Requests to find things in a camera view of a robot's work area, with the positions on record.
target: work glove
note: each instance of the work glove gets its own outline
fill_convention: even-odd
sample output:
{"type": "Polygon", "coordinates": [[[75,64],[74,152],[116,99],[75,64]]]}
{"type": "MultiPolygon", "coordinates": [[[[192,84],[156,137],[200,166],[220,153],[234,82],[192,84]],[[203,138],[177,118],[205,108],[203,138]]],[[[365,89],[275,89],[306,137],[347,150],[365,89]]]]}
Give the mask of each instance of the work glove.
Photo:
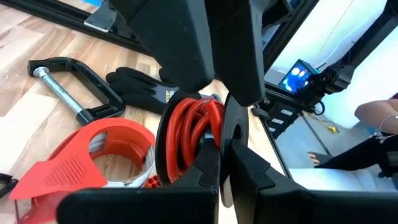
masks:
{"type": "Polygon", "coordinates": [[[106,75],[106,81],[125,104],[162,114],[178,87],[160,82],[132,68],[121,67],[106,75]]]}

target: red hose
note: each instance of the red hose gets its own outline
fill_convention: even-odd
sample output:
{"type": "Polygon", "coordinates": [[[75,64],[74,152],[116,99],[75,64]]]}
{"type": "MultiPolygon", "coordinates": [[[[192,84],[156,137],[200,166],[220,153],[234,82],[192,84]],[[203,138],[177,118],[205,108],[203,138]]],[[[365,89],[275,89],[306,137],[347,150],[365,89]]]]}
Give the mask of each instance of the red hose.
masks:
{"type": "Polygon", "coordinates": [[[197,142],[209,124],[215,144],[220,147],[223,117],[224,105],[212,98],[186,98],[175,107],[166,135],[166,166],[171,183],[175,182],[195,159],[197,142]],[[179,149],[182,151],[184,167],[178,166],[179,149]]]}

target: person's leg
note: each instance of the person's leg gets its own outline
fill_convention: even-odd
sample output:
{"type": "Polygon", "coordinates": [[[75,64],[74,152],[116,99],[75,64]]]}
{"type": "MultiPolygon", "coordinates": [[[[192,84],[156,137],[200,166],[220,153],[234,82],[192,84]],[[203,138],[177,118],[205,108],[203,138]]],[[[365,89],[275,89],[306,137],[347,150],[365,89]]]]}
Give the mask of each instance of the person's leg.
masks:
{"type": "Polygon", "coordinates": [[[384,150],[379,140],[370,138],[315,168],[358,170],[377,164],[384,150]]]}

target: wooden surface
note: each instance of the wooden surface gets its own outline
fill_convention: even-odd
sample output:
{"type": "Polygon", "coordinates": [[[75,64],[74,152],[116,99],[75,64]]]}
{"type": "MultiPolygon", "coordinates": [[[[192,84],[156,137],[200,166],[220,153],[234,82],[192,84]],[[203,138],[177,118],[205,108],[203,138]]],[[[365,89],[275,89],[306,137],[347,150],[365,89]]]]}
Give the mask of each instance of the wooden surface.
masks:
{"type": "MultiPolygon", "coordinates": [[[[95,10],[77,0],[64,1],[86,11],[95,10]]],[[[159,77],[160,66],[151,57],[0,5],[0,172],[20,179],[80,127],[75,114],[42,81],[27,74],[28,60],[59,56],[80,60],[103,78],[118,67],[159,77]]],[[[85,108],[100,105],[71,74],[55,73],[53,77],[85,108]]],[[[217,93],[223,100],[228,93],[218,81],[202,92],[217,93]]],[[[156,135],[160,116],[128,106],[123,117],[137,121],[156,135]]],[[[260,120],[249,112],[249,121],[249,147],[283,173],[260,120]]],[[[106,156],[95,162],[109,179],[135,174],[125,158],[106,156]]],[[[7,197],[0,200],[0,220],[15,222],[13,202],[7,197]]],[[[220,204],[220,223],[236,223],[233,208],[220,204]]]]}

